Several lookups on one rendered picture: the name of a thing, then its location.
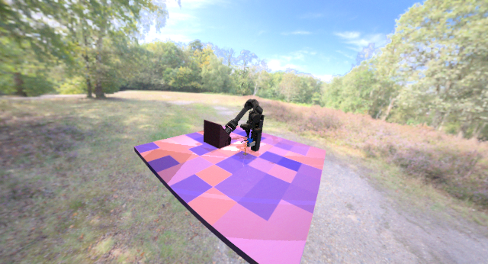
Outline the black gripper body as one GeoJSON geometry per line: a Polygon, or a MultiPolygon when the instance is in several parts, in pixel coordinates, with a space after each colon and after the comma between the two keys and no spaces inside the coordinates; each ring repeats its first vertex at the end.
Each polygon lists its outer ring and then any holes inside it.
{"type": "MultiPolygon", "coordinates": [[[[261,132],[262,132],[262,129],[261,129],[261,128],[255,128],[255,122],[254,122],[254,121],[248,120],[247,122],[248,122],[249,124],[250,124],[250,122],[252,123],[252,129],[251,129],[251,130],[252,130],[253,132],[255,132],[255,133],[257,133],[257,134],[259,134],[259,133],[261,133],[261,132]]],[[[240,125],[240,127],[242,128],[242,126],[243,126],[243,125],[244,125],[244,124],[241,124],[241,125],[240,125]]]]}

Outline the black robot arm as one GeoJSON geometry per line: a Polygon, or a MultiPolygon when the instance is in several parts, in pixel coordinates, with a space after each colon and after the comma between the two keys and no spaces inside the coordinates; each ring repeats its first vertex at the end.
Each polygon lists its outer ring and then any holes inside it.
{"type": "MultiPolygon", "coordinates": [[[[239,112],[239,114],[235,117],[235,119],[232,119],[225,125],[226,128],[224,130],[230,135],[231,132],[233,132],[238,126],[238,122],[242,118],[242,116],[252,108],[253,110],[249,112],[249,120],[258,123],[261,119],[260,117],[262,116],[263,109],[260,107],[258,101],[255,98],[249,99],[246,101],[244,108],[239,112]]],[[[242,126],[242,129],[243,130],[252,129],[252,123],[250,122],[249,124],[248,122],[246,122],[246,124],[242,126]]]]}

